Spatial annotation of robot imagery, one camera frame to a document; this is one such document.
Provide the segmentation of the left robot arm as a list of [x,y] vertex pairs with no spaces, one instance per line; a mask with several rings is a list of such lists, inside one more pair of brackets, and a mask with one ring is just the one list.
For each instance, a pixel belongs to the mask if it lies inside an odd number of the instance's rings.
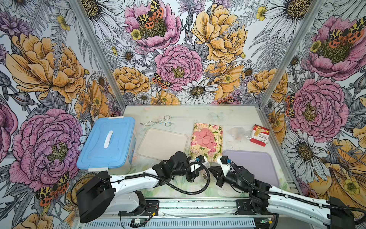
[[[178,151],[168,160],[142,172],[127,175],[99,172],[76,192],[80,222],[89,223],[106,212],[122,212],[132,216],[142,214],[147,206],[141,192],[143,189],[167,185],[185,195],[201,194],[210,184],[209,168],[207,157],[191,158]],[[194,182],[202,170],[206,172],[207,180],[198,191],[183,190],[171,183],[177,176],[184,176],[188,182]]]

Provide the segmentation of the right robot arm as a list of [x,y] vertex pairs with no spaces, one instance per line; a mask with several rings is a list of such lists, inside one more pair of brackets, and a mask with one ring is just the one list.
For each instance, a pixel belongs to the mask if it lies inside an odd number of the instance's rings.
[[318,229],[354,229],[356,219],[352,208],[340,199],[318,199],[297,195],[254,178],[244,167],[237,166],[226,156],[209,168],[216,184],[231,186],[235,191],[247,193],[248,202],[240,204],[239,214],[284,215],[306,222]]

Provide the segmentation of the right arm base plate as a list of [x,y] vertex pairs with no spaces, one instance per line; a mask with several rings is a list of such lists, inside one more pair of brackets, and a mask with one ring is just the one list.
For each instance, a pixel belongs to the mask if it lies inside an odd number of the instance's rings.
[[265,206],[254,203],[253,200],[237,199],[235,203],[237,215],[271,215]]

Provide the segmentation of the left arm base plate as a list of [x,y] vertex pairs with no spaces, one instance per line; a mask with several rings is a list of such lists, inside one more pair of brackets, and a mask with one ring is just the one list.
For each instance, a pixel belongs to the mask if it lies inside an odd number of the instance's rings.
[[145,204],[140,204],[140,206],[133,212],[127,213],[125,211],[119,211],[118,216],[120,217],[150,216],[154,212],[156,215],[158,215],[159,205],[160,205],[159,200],[147,200]]

